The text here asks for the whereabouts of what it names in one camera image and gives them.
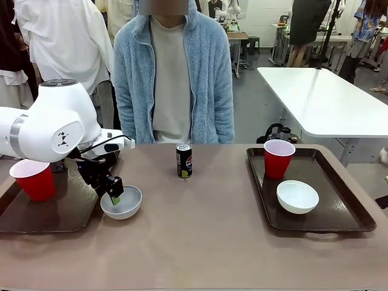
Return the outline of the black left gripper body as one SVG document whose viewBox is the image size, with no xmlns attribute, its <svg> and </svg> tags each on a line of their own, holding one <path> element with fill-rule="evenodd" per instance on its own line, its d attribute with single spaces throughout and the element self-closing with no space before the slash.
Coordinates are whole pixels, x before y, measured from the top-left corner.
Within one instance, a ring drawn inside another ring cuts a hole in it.
<svg viewBox="0 0 388 291">
<path fill-rule="evenodd" d="M 91 186 L 97 194 L 97 185 L 102 182 L 110 182 L 111 176 L 109 164 L 103 159 L 97 160 L 77 160 L 78 172 L 84 182 Z"/>
</svg>

